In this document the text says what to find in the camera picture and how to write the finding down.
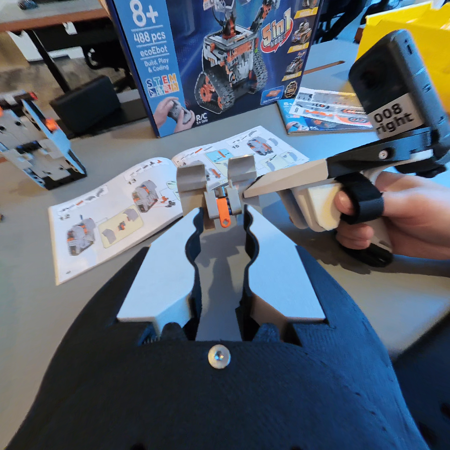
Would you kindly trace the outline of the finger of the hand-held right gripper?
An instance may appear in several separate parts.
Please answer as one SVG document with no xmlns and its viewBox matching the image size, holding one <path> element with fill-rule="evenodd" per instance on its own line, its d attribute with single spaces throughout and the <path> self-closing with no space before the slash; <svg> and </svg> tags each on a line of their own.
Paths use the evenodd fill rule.
<svg viewBox="0 0 450 450">
<path fill-rule="evenodd" d="M 322 182 L 328 176 L 326 159 L 309 161 L 262 175 L 244 191 L 244 198 Z"/>
</svg>

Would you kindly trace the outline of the blue toy robot box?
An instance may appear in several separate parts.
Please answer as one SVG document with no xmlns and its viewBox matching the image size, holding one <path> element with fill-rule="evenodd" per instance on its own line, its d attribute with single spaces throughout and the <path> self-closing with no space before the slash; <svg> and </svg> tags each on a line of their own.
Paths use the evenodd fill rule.
<svg viewBox="0 0 450 450">
<path fill-rule="evenodd" d="M 106 1 L 157 137 L 295 98 L 319 0 Z"/>
</svg>

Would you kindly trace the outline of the partly built brick robot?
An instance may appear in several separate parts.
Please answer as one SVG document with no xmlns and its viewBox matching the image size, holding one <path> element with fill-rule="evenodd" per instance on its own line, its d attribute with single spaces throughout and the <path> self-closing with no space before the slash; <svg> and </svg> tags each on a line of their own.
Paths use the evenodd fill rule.
<svg viewBox="0 0 450 450">
<path fill-rule="evenodd" d="M 57 122 L 46 117 L 36 95 L 23 90 L 0 95 L 1 157 L 46 190 L 87 177 L 85 167 Z"/>
</svg>

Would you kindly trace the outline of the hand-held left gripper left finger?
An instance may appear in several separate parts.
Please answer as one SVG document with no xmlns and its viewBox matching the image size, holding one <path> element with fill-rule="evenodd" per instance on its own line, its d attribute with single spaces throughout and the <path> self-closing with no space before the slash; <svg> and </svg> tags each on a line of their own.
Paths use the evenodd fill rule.
<svg viewBox="0 0 450 450">
<path fill-rule="evenodd" d="M 151 322 L 156 335 L 177 323 L 195 340 L 202 311 L 199 270 L 203 209 L 194 208 L 149 247 L 117 314 L 121 322 Z"/>
</svg>

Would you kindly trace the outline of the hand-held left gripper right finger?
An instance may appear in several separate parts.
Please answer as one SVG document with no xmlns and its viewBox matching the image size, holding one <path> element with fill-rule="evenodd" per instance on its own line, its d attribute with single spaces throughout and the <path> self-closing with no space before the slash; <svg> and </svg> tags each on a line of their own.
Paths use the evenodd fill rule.
<svg viewBox="0 0 450 450">
<path fill-rule="evenodd" d="M 243 295 L 236 309 L 242 340 L 253 340 L 265 323 L 282 339 L 295 340 L 293 323 L 326 319 L 297 245 L 254 207 L 244 209 L 245 251 Z"/>
</svg>

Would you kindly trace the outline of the yellow box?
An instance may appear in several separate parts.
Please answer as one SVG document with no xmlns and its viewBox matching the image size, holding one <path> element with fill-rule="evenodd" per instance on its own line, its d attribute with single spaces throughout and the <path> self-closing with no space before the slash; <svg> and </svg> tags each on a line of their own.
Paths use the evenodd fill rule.
<svg viewBox="0 0 450 450">
<path fill-rule="evenodd" d="M 368 16 L 357 59 L 391 31 L 408 30 L 419 49 L 444 109 L 450 112 L 450 5 L 421 3 Z"/>
</svg>

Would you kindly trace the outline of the blue closed booklet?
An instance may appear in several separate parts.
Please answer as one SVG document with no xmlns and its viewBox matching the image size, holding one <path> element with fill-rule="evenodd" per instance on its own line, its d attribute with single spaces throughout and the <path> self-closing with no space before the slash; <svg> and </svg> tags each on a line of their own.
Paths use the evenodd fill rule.
<svg viewBox="0 0 450 450">
<path fill-rule="evenodd" d="M 352 132 L 352 131 L 371 131 L 372 128 L 351 127 L 349 125 L 340 125 L 329 121 L 314 120 L 300 115 L 290 114 L 290 108 L 294 102 L 293 99 L 278 100 L 278 109 L 284 121 L 286 132 L 289 135 L 305 132 Z"/>
</svg>

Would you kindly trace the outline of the grey orange brick assembly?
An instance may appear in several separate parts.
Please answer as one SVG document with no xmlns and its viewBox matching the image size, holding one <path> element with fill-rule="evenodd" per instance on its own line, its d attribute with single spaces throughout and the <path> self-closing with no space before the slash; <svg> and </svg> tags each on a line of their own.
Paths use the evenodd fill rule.
<svg viewBox="0 0 450 450">
<path fill-rule="evenodd" d="M 216 228 L 215 221 L 219 221 L 224 229 L 230 227 L 231 217 L 244 211 L 244 190 L 256 178 L 255 159 L 250 154 L 229 159 L 227 176 L 222 184 L 208 185 L 202 162 L 178 167 L 176 182 L 183 216 L 202 208 L 204 228 Z"/>
</svg>

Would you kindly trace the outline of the black box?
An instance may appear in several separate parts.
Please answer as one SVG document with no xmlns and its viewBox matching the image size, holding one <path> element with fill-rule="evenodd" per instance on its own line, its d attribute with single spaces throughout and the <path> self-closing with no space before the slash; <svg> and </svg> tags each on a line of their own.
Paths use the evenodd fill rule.
<svg viewBox="0 0 450 450">
<path fill-rule="evenodd" d="M 81 134 L 121 109 L 114 85 L 107 76 L 99 76 L 49 102 L 65 127 Z"/>
</svg>

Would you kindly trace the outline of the wooden background table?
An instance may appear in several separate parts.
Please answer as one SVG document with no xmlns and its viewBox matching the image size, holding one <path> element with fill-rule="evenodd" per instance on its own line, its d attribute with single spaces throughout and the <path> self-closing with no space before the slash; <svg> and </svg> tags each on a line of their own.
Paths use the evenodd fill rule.
<svg viewBox="0 0 450 450">
<path fill-rule="evenodd" d="M 0 31 L 25 31 L 53 78 L 66 93 L 70 91 L 70 87 L 41 40 L 37 37 L 35 30 L 68 22 L 75 23 L 107 17 L 109 17 L 107 9 L 103 7 L 100 1 L 94 0 L 53 1 L 30 10 L 20 9 L 16 1 L 1 1 Z"/>
</svg>

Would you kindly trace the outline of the sticker sheet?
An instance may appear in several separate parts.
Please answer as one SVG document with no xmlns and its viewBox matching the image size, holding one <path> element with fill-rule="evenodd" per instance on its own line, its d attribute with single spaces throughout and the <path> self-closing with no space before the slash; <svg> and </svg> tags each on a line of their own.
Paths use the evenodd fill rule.
<svg viewBox="0 0 450 450">
<path fill-rule="evenodd" d="M 300 88 L 289 112 L 314 120 L 372 128 L 355 93 Z"/>
</svg>

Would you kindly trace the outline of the person's right hand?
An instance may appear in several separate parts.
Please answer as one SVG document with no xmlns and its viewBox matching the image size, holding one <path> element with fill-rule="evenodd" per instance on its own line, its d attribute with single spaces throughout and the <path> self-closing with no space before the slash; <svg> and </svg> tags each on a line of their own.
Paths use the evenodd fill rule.
<svg viewBox="0 0 450 450">
<path fill-rule="evenodd" d="M 429 179 L 382 172 L 383 220 L 395 255 L 450 258 L 450 189 Z"/>
</svg>

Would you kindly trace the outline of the open instruction booklet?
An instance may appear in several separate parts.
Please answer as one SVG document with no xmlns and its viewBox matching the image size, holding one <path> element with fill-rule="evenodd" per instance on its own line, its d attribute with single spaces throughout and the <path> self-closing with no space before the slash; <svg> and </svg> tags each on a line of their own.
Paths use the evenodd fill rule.
<svg viewBox="0 0 450 450">
<path fill-rule="evenodd" d="M 55 284 L 62 284 L 158 233 L 182 216 L 176 170 L 205 165 L 208 188 L 228 183 L 228 161 L 252 154 L 256 175 L 309 158 L 257 126 L 231 138 L 193 147 L 172 159 L 147 159 L 107 183 L 48 209 Z"/>
</svg>

